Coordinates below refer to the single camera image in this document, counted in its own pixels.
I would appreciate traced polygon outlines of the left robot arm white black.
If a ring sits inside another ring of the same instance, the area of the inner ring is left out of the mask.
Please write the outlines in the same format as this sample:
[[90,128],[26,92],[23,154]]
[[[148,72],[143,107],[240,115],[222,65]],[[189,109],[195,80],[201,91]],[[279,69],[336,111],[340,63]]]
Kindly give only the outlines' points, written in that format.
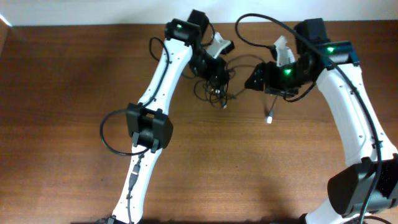
[[169,118],[170,102],[186,67],[211,86],[217,96],[226,93],[229,73],[220,54],[233,49],[233,43],[213,34],[209,44],[203,44],[205,31],[210,26],[204,12],[193,10],[186,21],[173,19],[165,26],[165,40],[159,43],[162,54],[154,76],[138,103],[113,111],[108,120],[125,114],[128,135],[132,141],[128,153],[105,145],[111,152],[130,157],[130,165],[121,196],[107,223],[139,223],[142,220],[144,199],[150,177],[163,149],[170,142],[174,130]]

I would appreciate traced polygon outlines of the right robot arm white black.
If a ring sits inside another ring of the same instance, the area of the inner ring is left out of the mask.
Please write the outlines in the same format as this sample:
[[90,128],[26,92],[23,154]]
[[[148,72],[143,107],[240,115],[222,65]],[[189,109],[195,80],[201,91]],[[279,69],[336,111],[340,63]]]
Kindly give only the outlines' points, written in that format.
[[290,29],[298,58],[280,38],[273,61],[258,64],[244,86],[293,103],[303,85],[317,88],[334,117],[345,151],[345,170],[327,184],[327,199],[300,223],[362,223],[397,206],[397,148],[381,127],[363,84],[351,42],[332,42],[323,19]]

